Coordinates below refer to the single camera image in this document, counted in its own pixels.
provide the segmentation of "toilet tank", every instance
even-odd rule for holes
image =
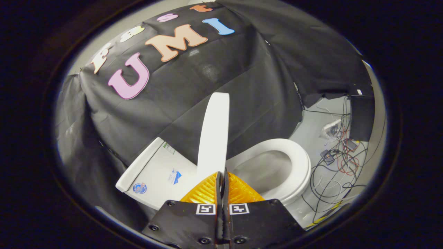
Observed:
[[[197,166],[161,138],[156,138],[127,168],[116,188],[159,210],[167,200],[179,201],[195,186]]]

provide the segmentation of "red wire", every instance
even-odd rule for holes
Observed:
[[[348,131],[343,132],[343,134],[342,134],[340,140],[343,139],[343,137],[345,136],[345,134],[346,134],[347,132],[348,132]],[[346,140],[346,145],[345,145],[345,141],[343,141],[343,149],[346,150],[346,155],[347,155],[347,157],[349,158],[349,152],[354,152],[354,151],[356,151],[357,148],[360,146],[360,143],[358,143],[357,147],[356,147],[354,150],[351,151],[351,150],[349,150],[348,147],[347,147],[347,145],[348,145],[348,140],[349,140],[349,139]],[[353,159],[354,159],[354,160],[357,160],[358,162],[355,163],[354,161],[351,161],[351,160],[350,160],[349,162],[351,162],[352,164],[355,165],[355,172],[357,172],[357,169],[358,169],[358,167],[360,166],[360,160],[358,160],[358,158],[353,158]],[[341,168],[340,168],[340,166],[339,166],[339,159],[338,159],[338,156],[337,156],[337,168],[338,168],[338,170],[339,170],[341,173],[346,173],[347,175],[354,175],[355,172],[352,173],[352,174],[349,174],[349,172],[344,171],[344,169],[343,169],[343,168],[344,168],[343,162],[344,162],[344,161],[341,161],[341,163],[340,163]]]

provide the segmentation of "black fabric backdrop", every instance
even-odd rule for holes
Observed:
[[[196,164],[204,113],[213,92],[230,94],[229,159],[264,140],[288,138],[302,118],[299,94],[310,106],[323,94],[338,97],[351,84],[366,84],[369,79],[346,39],[294,7],[250,0],[206,5],[214,10],[196,12],[187,6],[135,23],[145,30],[124,43],[120,43],[124,31],[110,41],[98,74],[92,64],[85,65],[61,87],[55,120],[60,167],[91,205],[101,206],[137,230],[151,217],[115,183],[157,137]],[[156,21],[167,13],[179,18]],[[219,35],[202,23],[208,18],[218,18],[235,33]],[[184,24],[209,40],[179,50],[168,62],[144,44],[155,35],[173,36],[174,29]],[[108,81],[120,68],[129,84],[138,79],[132,68],[124,66],[136,52],[150,77],[139,95],[124,100]]]

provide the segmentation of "blue letter i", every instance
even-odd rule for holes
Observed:
[[[208,23],[218,30],[219,35],[230,35],[235,32],[235,30],[226,27],[217,18],[205,19],[204,23]]]

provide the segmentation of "white toilet seat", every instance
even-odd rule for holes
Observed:
[[[291,204],[303,193],[311,175],[311,160],[306,151],[288,139],[271,139],[252,146],[226,161],[226,169],[233,172],[242,163],[269,151],[286,154],[291,161],[289,176],[277,187],[262,193],[264,199],[279,199],[283,205]]]

